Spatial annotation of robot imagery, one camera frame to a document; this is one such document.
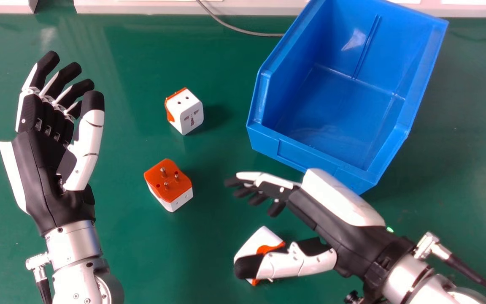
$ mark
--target cable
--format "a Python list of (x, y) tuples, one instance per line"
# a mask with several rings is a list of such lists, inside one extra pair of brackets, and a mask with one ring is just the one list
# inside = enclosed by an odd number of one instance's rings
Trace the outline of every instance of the cable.
[(213, 18), (215, 19), (215, 21), (217, 21), (218, 23), (224, 25), (225, 27), (227, 27), (228, 29), (232, 29), (234, 31), (237, 31), (237, 32), (240, 32), (240, 33), (245, 33), (247, 35), (251, 35), (251, 36), (259, 36), (259, 37), (282, 37), (284, 36), (284, 33), (259, 33), (259, 32), (253, 32), (253, 31), (247, 31), (247, 30), (244, 30), (244, 29), (240, 29), (239, 27), (235, 27), (233, 25), (229, 25), (228, 23), (225, 23), (224, 21), (222, 21), (221, 19), (219, 19), (212, 11), (210, 11), (203, 3), (201, 0), (196, 0), (196, 2), (198, 2), (198, 4), (200, 4), (200, 6), (206, 11), (208, 12), (208, 14)]
[(481, 277), (478, 273), (473, 271), (468, 265), (461, 261), (457, 256), (451, 254), (447, 260), (444, 261), (449, 267), (457, 270), (458, 272), (465, 275), (468, 279), (471, 279), (475, 283), (486, 287), (486, 279)]

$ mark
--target bin bottom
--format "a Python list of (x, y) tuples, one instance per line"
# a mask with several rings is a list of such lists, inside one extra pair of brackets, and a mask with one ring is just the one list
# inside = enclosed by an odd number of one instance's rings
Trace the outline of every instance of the bin bottom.
[(366, 170), (403, 102), (392, 92), (315, 65), (276, 125), (269, 127)]

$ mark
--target green tabletop surface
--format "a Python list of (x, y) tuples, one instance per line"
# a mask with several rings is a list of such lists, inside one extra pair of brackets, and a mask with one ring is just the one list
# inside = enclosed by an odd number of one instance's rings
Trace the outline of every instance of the green tabletop surface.
[[(233, 198), (223, 179), (237, 171), (302, 173), (253, 151), (247, 119), (257, 71), (278, 38), (235, 33), (209, 16), (77, 15), (68, 0), (36, 15), (0, 15), (0, 140), (15, 136), (17, 97), (48, 50), (83, 67), (106, 98), (106, 124), (90, 184), (104, 257), (125, 303), (335, 304), (361, 282), (334, 271), (252, 287), (233, 256), (262, 225), (287, 242), (316, 236), (293, 214)], [(293, 17), (226, 17), (240, 27), (284, 31)], [(378, 185), (363, 194), (399, 235), (436, 233), (486, 277), (486, 19), (451, 19), (405, 144)], [(188, 87), (205, 121), (181, 136), (164, 98)], [(175, 213), (147, 189), (143, 173), (164, 158), (193, 182)], [(41, 303), (25, 259), (44, 252), (33, 220), (14, 200), (0, 157), (0, 304)], [(458, 285), (477, 287), (432, 258)]]

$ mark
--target blue storage bin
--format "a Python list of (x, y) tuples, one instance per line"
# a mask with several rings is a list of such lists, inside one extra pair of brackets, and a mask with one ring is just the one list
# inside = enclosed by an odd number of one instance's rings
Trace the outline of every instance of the blue storage bin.
[(385, 0), (311, 0), (258, 72), (253, 149), (372, 188), (408, 136), (447, 25)]

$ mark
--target robotic hand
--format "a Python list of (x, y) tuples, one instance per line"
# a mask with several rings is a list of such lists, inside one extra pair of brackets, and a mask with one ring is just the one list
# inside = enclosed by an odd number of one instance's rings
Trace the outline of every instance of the robotic hand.
[(351, 292), (348, 304), (486, 304), (481, 294), (457, 288), (424, 260), (434, 254), (448, 266), (486, 287), (486, 280), (426, 233), (418, 244), (391, 233), (366, 201), (320, 169), (309, 169), (301, 184), (263, 172), (239, 172), (227, 179), (234, 195), (250, 194), (251, 206), (268, 198), (268, 214), (286, 206), (320, 237), (284, 242), (265, 227), (259, 229), (235, 256), (236, 277), (253, 285), (260, 279), (300, 277), (335, 270), (363, 281), (363, 297)]
[[(95, 199), (87, 184), (100, 150), (104, 96), (92, 91), (90, 79), (63, 90), (81, 73), (76, 62), (45, 85), (58, 63), (58, 54), (48, 52), (33, 66), (19, 95), (18, 134), (11, 142), (0, 142), (16, 202), (33, 217), (48, 247), (25, 264), (33, 271), (44, 304), (122, 304), (123, 287), (101, 258)], [(54, 299), (44, 270), (49, 263), (54, 268)]]

